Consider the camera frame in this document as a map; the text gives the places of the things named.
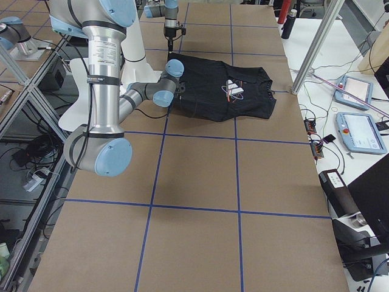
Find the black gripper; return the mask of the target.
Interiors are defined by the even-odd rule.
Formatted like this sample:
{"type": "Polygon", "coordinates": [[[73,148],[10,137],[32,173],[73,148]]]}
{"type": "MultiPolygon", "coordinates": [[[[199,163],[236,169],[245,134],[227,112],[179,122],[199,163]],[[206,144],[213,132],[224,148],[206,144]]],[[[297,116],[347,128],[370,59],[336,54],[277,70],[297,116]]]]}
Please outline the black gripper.
{"type": "Polygon", "coordinates": [[[168,52],[172,52],[172,41],[184,36],[186,28],[179,21],[165,21],[164,36],[167,39],[168,52]]]}
{"type": "Polygon", "coordinates": [[[180,82],[175,92],[176,99],[178,100],[181,99],[185,91],[186,91],[186,82],[180,82]]]}

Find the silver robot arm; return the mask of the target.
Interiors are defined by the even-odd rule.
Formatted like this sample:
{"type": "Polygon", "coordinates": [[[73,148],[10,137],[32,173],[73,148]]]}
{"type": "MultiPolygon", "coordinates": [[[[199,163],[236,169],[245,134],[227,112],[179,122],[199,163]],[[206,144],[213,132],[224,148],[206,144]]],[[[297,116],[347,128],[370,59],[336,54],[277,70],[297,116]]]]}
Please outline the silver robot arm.
{"type": "Polygon", "coordinates": [[[49,7],[54,31],[88,41],[80,96],[60,119],[70,132],[66,161],[75,169],[117,176],[133,154],[121,122],[145,100],[170,106],[184,65],[172,59],[162,72],[152,70],[134,1],[51,1],[49,7]]]}
{"type": "Polygon", "coordinates": [[[186,35],[186,28],[177,20],[178,1],[166,0],[158,4],[148,4],[143,11],[147,18],[164,17],[164,37],[167,40],[168,53],[172,53],[174,42],[186,35]]]}

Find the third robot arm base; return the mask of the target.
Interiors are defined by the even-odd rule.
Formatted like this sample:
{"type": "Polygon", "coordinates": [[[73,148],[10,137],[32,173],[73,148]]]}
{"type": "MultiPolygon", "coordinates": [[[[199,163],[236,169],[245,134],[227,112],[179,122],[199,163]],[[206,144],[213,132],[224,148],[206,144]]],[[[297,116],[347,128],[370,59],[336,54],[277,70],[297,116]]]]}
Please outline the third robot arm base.
{"type": "Polygon", "coordinates": [[[1,45],[10,51],[14,60],[38,61],[44,52],[44,49],[38,49],[39,43],[32,38],[19,17],[1,19],[1,45]]]}

